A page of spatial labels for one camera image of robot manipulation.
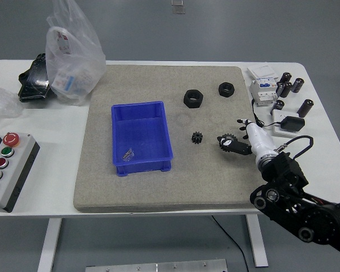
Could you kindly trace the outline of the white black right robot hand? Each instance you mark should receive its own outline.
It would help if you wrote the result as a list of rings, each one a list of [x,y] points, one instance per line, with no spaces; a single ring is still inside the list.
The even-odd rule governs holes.
[[[272,159],[278,155],[276,146],[266,131],[249,119],[239,119],[238,123],[244,124],[241,130],[246,131],[246,139],[250,145],[240,142],[232,134],[217,137],[219,146],[223,151],[235,152],[241,155],[255,154],[256,164]]]

